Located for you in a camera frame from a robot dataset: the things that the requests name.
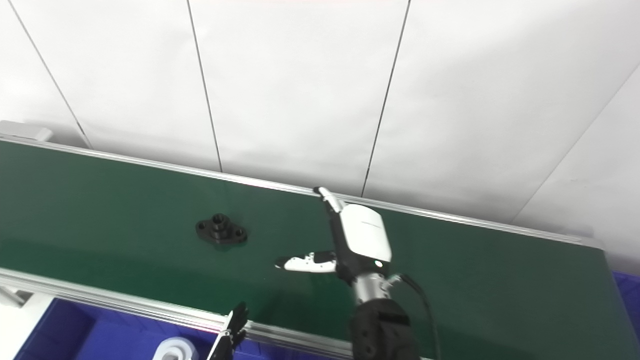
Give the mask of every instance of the black cable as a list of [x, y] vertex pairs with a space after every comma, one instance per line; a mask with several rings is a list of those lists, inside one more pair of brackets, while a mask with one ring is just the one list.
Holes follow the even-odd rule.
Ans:
[[427, 294], [424, 293], [420, 285], [415, 282], [409, 275], [399, 274], [400, 279], [405, 282], [411, 289], [413, 289], [418, 295], [420, 295], [420, 299], [422, 300], [422, 305], [427, 312], [427, 317], [429, 319], [429, 323], [431, 324], [431, 335], [433, 340], [433, 351], [435, 353], [435, 360], [442, 360], [442, 351], [440, 350], [440, 336], [438, 335], [438, 326], [436, 324], [435, 317], [433, 316], [433, 311], [431, 310], [431, 304], [429, 303], [429, 299], [427, 298]]

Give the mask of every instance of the panel seam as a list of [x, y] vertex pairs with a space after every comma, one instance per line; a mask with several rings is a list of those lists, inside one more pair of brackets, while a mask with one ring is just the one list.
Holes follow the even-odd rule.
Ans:
[[364, 182], [362, 184], [362, 191], [360, 197], [364, 197], [364, 190], [367, 186], [367, 180], [369, 178], [369, 171], [371, 170], [371, 161], [373, 160], [373, 153], [376, 149], [376, 143], [378, 142], [378, 135], [380, 133], [380, 125], [382, 124], [382, 117], [385, 114], [385, 106], [387, 105], [387, 97], [389, 96], [389, 88], [391, 87], [391, 79], [394, 77], [394, 70], [396, 69], [396, 61], [398, 59], [398, 52], [400, 51], [400, 44], [402, 43], [402, 36], [404, 34], [404, 26], [406, 25], [406, 18], [409, 14], [409, 7], [411, 6], [411, 0], [406, 2], [406, 10], [404, 11], [404, 19], [402, 21], [402, 28], [400, 29], [400, 37], [398, 38], [398, 44], [396, 46], [396, 53], [394, 55], [394, 62], [391, 65], [391, 73], [389, 74], [389, 81], [387, 82], [387, 89], [385, 91], [385, 98], [382, 101], [382, 109], [380, 110], [380, 117], [378, 119], [378, 126], [376, 128], [376, 135], [373, 138], [373, 146], [371, 147], [371, 154], [369, 155], [369, 163], [367, 164], [367, 172], [364, 175]]
[[11, 2], [11, 0], [7, 0], [7, 1], [9, 2], [9, 6], [11, 6], [11, 9], [13, 10], [13, 13], [15, 14], [15, 17], [18, 19], [18, 22], [20, 23], [20, 26], [22, 26], [22, 30], [24, 30], [24, 33], [27, 35], [27, 38], [29, 38], [29, 42], [31, 42], [31, 46], [33, 46], [33, 49], [36, 51], [36, 54], [38, 55], [40, 61], [42, 62], [42, 65], [44, 66], [44, 69], [49, 74], [49, 77], [51, 78], [51, 81], [53, 81], [53, 85], [58, 90], [58, 93], [60, 94], [60, 97], [62, 97], [62, 101], [65, 102], [65, 106], [67, 107], [67, 109], [71, 113], [71, 116], [74, 118], [74, 120], [76, 122], [76, 126], [78, 127], [78, 129], [80, 130], [80, 133], [83, 136], [84, 142], [89, 147], [89, 149], [93, 150], [93, 146], [91, 145], [91, 142], [89, 141], [89, 138], [86, 135], [82, 125], [80, 125], [80, 121], [78, 120], [78, 117], [76, 116], [76, 113], [74, 113], [73, 109], [71, 108], [71, 105], [69, 105], [69, 102], [67, 101], [67, 98], [65, 97], [65, 94], [62, 92], [62, 89], [58, 85], [58, 82], [53, 77], [53, 74], [51, 73], [51, 70], [49, 69], [49, 66], [47, 66], [47, 63], [44, 61], [44, 58], [42, 57], [42, 54], [40, 53], [40, 50], [38, 50], [38, 47], [36, 46], [36, 43], [33, 41], [33, 38], [31, 38], [31, 34], [29, 34], [29, 31], [27, 30], [27, 27], [24, 25], [24, 22], [22, 21], [22, 18], [20, 18], [20, 15], [18, 15], [18, 11], [15, 9], [15, 6]]
[[213, 134], [213, 142], [216, 146], [216, 155], [218, 157], [218, 166], [222, 171], [222, 159], [220, 158], [220, 149], [218, 148], [218, 138], [216, 136], [216, 128], [213, 124], [213, 115], [211, 113], [211, 102], [209, 101], [209, 91], [207, 90], [207, 81], [204, 78], [204, 69], [202, 68], [202, 59], [200, 57], [200, 46], [198, 45], [198, 37], [196, 36], [196, 28], [193, 24], [193, 15], [191, 13], [191, 2], [187, 1], [187, 9], [189, 10], [189, 21], [191, 22], [191, 31], [193, 32], [193, 41], [196, 45], [196, 54], [198, 55], [198, 66], [200, 67], [200, 77], [202, 78], [202, 87], [204, 89], [204, 97], [207, 101], [207, 111], [209, 112], [209, 122], [211, 123], [211, 133]]
[[613, 95], [611, 96], [611, 98], [609, 99], [609, 101], [607, 101], [604, 106], [602, 107], [602, 109], [600, 109], [600, 111], [596, 114], [596, 116], [593, 118], [593, 120], [589, 123], [589, 125], [584, 129], [584, 131], [582, 132], [582, 134], [580, 134], [580, 136], [578, 137], [578, 139], [576, 139], [576, 141], [573, 143], [573, 145], [567, 150], [567, 152], [564, 154], [564, 156], [556, 163], [556, 165], [553, 167], [553, 169], [549, 172], [549, 174], [546, 176], [546, 178], [544, 180], [542, 180], [542, 182], [540, 183], [540, 185], [538, 186], [538, 188], [536, 189], [536, 191], [533, 192], [533, 194], [531, 194], [531, 196], [529, 197], [529, 199], [527, 199], [527, 201], [525, 202], [525, 204], [520, 208], [520, 211], [518, 211], [518, 213], [516, 213], [516, 215], [511, 219], [511, 221], [509, 221], [509, 224], [513, 224], [513, 222], [520, 216], [520, 214], [522, 213], [522, 211], [527, 207], [527, 205], [529, 205], [529, 203], [531, 202], [531, 200], [536, 196], [536, 194], [540, 191], [540, 189], [542, 188], [542, 186], [549, 180], [549, 178], [551, 177], [551, 175], [553, 175], [554, 172], [556, 172], [556, 170], [558, 169], [558, 167], [560, 166], [560, 164], [564, 161], [564, 159], [566, 159], [566, 157], [569, 155], [569, 153], [571, 153], [571, 150], [573, 150], [573, 148], [580, 142], [580, 140], [584, 137], [584, 134], [587, 133], [587, 131], [589, 131], [589, 129], [591, 129], [591, 126], [596, 122], [596, 120], [598, 120], [598, 117], [600, 117], [600, 115], [604, 112], [604, 110], [609, 106], [609, 104], [611, 103], [611, 101], [613, 101], [613, 99], [617, 96], [617, 94], [620, 92], [620, 90], [627, 84], [627, 82], [629, 81], [629, 79], [636, 73], [636, 71], [638, 71], [638, 68], [640, 68], [640, 63], [638, 63], [636, 65], [636, 67], [634, 68], [634, 70], [629, 74], [629, 76], [626, 78], [626, 80], [624, 80], [622, 82], [622, 84], [620, 85], [620, 87], [618, 87], [618, 89], [613, 93]]

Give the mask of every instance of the white wall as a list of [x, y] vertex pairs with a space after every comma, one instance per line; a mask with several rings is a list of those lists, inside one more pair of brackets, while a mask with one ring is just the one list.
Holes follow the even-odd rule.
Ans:
[[617, 92], [640, 63], [637, 0], [413, 0], [395, 67], [407, 0], [11, 2], [0, 119], [102, 151], [353, 195], [366, 183], [366, 197], [592, 234], [640, 273], [640, 90]]

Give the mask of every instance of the blue bin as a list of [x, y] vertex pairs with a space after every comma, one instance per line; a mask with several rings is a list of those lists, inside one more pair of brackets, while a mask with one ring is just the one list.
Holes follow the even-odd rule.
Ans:
[[[151, 360], [163, 340], [181, 336], [196, 347], [200, 360], [216, 334], [101, 307], [54, 299], [15, 360]], [[244, 340], [234, 360], [331, 360]]]
[[640, 277], [623, 272], [613, 272], [622, 301], [625, 303], [629, 319], [634, 326], [638, 341], [640, 341]]

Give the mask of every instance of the robotic hand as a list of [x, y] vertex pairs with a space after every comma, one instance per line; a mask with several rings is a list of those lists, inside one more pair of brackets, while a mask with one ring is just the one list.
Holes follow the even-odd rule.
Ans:
[[326, 188], [314, 188], [326, 204], [334, 251], [279, 258], [276, 267], [300, 272], [336, 272], [353, 288], [356, 309], [349, 322], [354, 360], [418, 360], [407, 314], [389, 289], [402, 275], [387, 279], [391, 248], [380, 214], [345, 204]]
[[222, 326], [222, 331], [218, 334], [213, 343], [211, 352], [207, 360], [232, 360], [234, 351], [240, 342], [244, 340], [246, 331], [242, 328], [246, 325], [249, 310], [246, 304], [241, 302], [227, 316], [227, 321]]

